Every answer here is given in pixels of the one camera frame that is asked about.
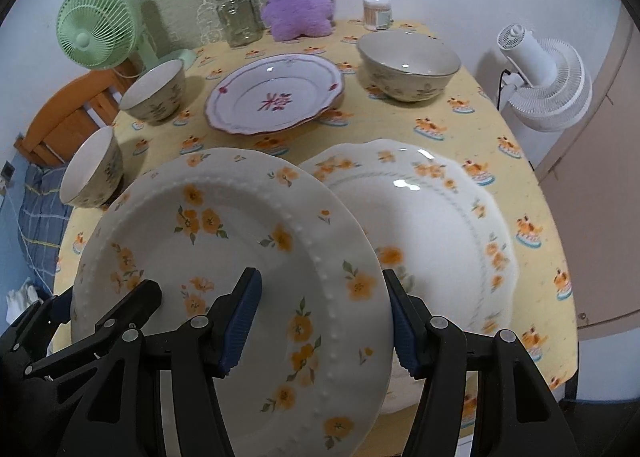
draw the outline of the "plate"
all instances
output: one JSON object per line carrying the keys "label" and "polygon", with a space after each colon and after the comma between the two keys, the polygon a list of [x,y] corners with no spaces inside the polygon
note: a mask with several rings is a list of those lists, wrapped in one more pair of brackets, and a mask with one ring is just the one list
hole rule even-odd
{"label": "plate", "polygon": [[334,63],[280,54],[229,74],[213,89],[205,113],[209,125],[232,134],[276,132],[313,119],[343,89]]}
{"label": "plate", "polygon": [[[414,145],[343,144],[305,161],[356,217],[383,268],[431,313],[488,335],[509,327],[518,267],[493,197],[456,161]],[[383,413],[417,403],[422,384],[394,358]]]}
{"label": "plate", "polygon": [[214,148],[136,179],[84,247],[72,339],[142,278],[162,289],[143,332],[175,329],[229,293],[246,266],[262,274],[262,299],[239,365],[214,380],[234,452],[351,455],[386,393],[388,294],[349,211],[279,158]]}

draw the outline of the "blue striped cloth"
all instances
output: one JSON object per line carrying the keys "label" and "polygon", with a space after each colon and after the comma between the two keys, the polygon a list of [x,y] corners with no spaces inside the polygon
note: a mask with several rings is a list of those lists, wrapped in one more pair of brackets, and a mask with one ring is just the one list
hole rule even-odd
{"label": "blue striped cloth", "polygon": [[38,281],[49,289],[53,289],[60,243],[73,209],[58,196],[65,170],[66,166],[43,169],[30,164],[18,217],[24,257]]}

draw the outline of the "ceramic bowl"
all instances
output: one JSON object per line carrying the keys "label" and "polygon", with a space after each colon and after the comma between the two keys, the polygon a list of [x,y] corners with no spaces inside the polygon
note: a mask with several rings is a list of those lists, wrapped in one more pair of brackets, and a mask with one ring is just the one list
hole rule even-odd
{"label": "ceramic bowl", "polygon": [[182,60],[169,60],[144,73],[120,100],[120,110],[136,120],[158,124],[180,106],[185,79]]}
{"label": "ceramic bowl", "polygon": [[102,127],[73,156],[62,178],[60,200],[76,208],[96,208],[113,195],[122,174],[122,151],[113,127]]}
{"label": "ceramic bowl", "polygon": [[436,97],[462,66],[443,41],[411,31],[366,34],[358,41],[358,52],[380,90],[402,102]]}

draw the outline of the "table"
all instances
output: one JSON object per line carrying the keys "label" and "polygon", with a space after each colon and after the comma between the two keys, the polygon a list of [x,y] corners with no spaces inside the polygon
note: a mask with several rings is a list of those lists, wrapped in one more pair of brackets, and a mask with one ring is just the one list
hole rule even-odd
{"label": "table", "polygon": [[[420,24],[396,22],[394,27],[429,33]],[[557,387],[577,369],[575,308],[558,231],[533,170],[510,129],[465,68],[454,76],[445,94],[433,101],[406,104],[386,98],[358,69],[360,57],[355,44],[366,32],[359,20],[349,20],[338,22],[334,34],[324,38],[301,38],[284,44],[266,34],[244,49],[231,50],[225,43],[198,49],[198,59],[187,71],[187,89],[178,116],[153,127],[135,122],[128,114],[118,114],[114,127],[125,160],[125,183],[195,148],[253,148],[299,164],[332,145],[364,143],[380,137],[420,145],[461,164],[467,160],[477,163],[495,177],[486,188],[494,195],[514,236],[520,280],[514,294],[511,329],[538,359],[550,387]],[[262,136],[234,136],[207,125],[204,104],[220,79],[255,58],[286,52],[321,54],[338,64],[346,79],[344,101],[338,110],[293,129]],[[445,141],[436,142],[415,133],[415,120],[425,117],[447,127]],[[72,213],[60,249],[55,293],[72,285],[82,247],[102,213],[100,209],[75,209]],[[518,242],[518,233],[523,231],[538,235],[540,247]],[[68,328],[60,329],[54,345],[59,349],[69,343]],[[468,393],[475,393],[472,383]],[[472,401],[468,407],[473,412]],[[357,455],[400,453],[415,408],[380,416]],[[471,430],[468,427],[461,434]]]}

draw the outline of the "chair backrest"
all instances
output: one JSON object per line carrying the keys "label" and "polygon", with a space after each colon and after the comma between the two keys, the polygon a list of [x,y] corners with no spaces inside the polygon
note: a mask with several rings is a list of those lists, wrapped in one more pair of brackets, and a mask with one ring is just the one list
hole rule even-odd
{"label": "chair backrest", "polygon": [[[136,67],[126,60],[116,67],[123,76],[135,76]],[[98,125],[87,113],[87,104],[100,119],[111,125],[118,114],[118,104],[110,87],[124,94],[135,78],[123,78],[112,69],[90,71],[56,92],[40,109],[24,137],[14,147],[28,161],[38,166],[60,166],[71,161],[84,141]]]}

